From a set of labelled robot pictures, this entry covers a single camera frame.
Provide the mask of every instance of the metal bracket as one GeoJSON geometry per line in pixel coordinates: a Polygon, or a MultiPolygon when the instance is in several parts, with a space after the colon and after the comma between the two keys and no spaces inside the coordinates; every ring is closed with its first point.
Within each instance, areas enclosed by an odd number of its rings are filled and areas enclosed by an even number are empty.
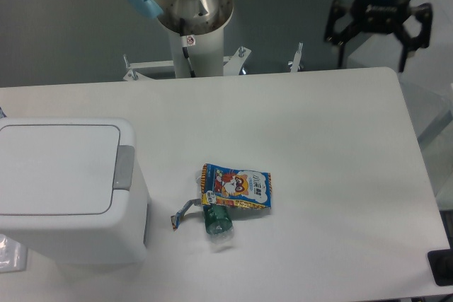
{"type": "MultiPolygon", "coordinates": [[[[244,73],[244,63],[251,55],[251,50],[240,47],[233,56],[224,57],[224,76],[234,76],[244,73]]],[[[131,63],[127,61],[126,54],[123,56],[126,64],[127,73],[123,77],[125,81],[141,81],[141,80],[154,80],[143,74],[165,74],[174,72],[175,67],[173,60],[166,60],[162,62],[145,62],[145,63],[131,63]]]]}

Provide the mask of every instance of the bolt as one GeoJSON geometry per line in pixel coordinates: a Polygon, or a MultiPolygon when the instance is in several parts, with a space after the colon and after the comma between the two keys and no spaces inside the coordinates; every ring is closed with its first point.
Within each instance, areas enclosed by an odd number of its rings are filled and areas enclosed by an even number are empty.
{"type": "Polygon", "coordinates": [[[239,48],[239,58],[243,58],[243,56],[245,55],[245,53],[246,53],[246,49],[245,49],[243,46],[241,46],[241,47],[239,48]]]}
{"type": "Polygon", "coordinates": [[[124,55],[123,55],[122,57],[123,57],[123,58],[124,58],[124,60],[125,60],[126,69],[127,69],[127,70],[129,70],[129,69],[130,69],[130,64],[129,64],[128,60],[127,60],[127,56],[126,56],[126,54],[124,54],[124,55]]]}

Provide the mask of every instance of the plastic wrapper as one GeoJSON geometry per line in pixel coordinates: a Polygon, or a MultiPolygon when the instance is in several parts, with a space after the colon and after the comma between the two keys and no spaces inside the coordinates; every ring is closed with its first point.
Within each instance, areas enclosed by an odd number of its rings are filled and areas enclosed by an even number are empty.
{"type": "Polygon", "coordinates": [[[270,208],[270,174],[205,164],[201,177],[201,194],[203,206],[220,204],[247,209],[270,208]]]}

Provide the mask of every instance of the green plastic bottle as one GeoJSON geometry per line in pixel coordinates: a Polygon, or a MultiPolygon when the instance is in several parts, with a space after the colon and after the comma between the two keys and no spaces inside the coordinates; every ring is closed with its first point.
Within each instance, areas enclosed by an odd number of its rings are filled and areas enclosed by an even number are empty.
{"type": "Polygon", "coordinates": [[[223,243],[233,236],[233,222],[228,209],[223,205],[212,204],[203,207],[206,232],[214,243],[223,243]]]}

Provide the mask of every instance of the cartoon character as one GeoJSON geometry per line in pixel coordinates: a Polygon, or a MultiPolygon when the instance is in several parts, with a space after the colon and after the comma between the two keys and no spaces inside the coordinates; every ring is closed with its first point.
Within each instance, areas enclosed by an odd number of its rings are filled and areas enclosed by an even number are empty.
{"type": "Polygon", "coordinates": [[[216,175],[214,189],[216,192],[222,193],[223,197],[248,195],[247,175],[220,172],[216,175]]]}

